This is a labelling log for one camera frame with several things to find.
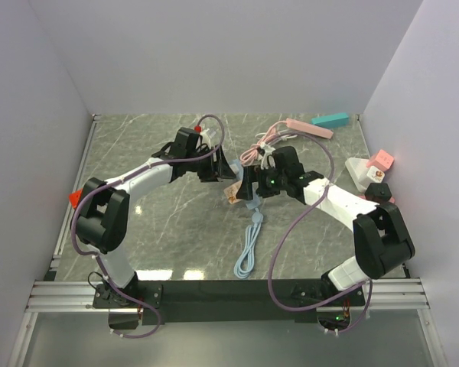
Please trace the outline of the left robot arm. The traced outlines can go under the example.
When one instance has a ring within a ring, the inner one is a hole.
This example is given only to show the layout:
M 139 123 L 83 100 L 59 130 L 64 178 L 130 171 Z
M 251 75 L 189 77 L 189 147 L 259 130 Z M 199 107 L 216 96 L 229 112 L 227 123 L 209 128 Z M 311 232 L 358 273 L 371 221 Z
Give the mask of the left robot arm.
M 213 145 L 207 130 L 180 128 L 144 164 L 108 180 L 91 178 L 83 186 L 70 225 L 73 247 L 99 261 L 112 287 L 110 297 L 120 307 L 133 305 L 138 297 L 138 276 L 122 248 L 133 205 L 188 172 L 203 183 L 233 179 L 222 144 L 220 139 Z

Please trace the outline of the light blue power strip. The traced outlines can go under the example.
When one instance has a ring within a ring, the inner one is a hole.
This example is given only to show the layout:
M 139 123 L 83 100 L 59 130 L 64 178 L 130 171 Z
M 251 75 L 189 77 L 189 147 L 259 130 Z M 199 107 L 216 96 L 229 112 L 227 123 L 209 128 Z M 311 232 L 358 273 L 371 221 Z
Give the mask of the light blue power strip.
M 233 160 L 229 164 L 236 174 L 236 181 L 243 178 L 243 166 L 238 159 Z M 253 200 L 246 201 L 246 208 L 252 211 L 252 223 L 246 227 L 245 231 L 245 245 L 242 254 L 238 257 L 235 263 L 233 273 L 238 279 L 247 279 L 251 275 L 255 267 L 255 246 L 259 237 L 260 230 L 264 216 L 260 210 L 261 200 L 253 192 Z

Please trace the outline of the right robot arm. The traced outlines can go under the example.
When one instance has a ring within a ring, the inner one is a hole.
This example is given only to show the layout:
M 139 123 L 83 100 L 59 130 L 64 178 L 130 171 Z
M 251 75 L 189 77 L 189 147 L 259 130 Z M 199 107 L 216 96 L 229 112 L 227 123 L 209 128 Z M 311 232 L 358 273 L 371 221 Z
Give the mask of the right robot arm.
M 271 163 L 243 168 L 236 192 L 239 200 L 286 193 L 331 216 L 353 233 L 354 256 L 324 275 L 321 298 L 339 304 L 353 286 L 379 279 L 415 255 L 415 246 L 402 214 L 394 203 L 360 198 L 330 182 L 316 171 L 306 171 L 291 146 L 271 153 Z

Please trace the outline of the peach cartoon charger plug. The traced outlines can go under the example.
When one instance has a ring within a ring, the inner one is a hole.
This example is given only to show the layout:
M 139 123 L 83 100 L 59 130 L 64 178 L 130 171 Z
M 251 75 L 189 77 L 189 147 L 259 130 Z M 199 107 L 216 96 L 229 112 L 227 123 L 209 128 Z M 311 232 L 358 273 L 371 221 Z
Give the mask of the peach cartoon charger plug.
M 239 188 L 241 187 L 241 184 L 242 184 L 242 181 L 239 180 L 235 183 L 232 183 L 231 185 L 229 185 L 228 187 L 226 187 L 223 192 L 226 196 L 226 198 L 228 199 L 228 202 L 230 204 L 235 204 L 235 203 L 238 203 L 240 201 L 240 199 L 238 199 L 236 197 L 238 191 L 239 191 Z

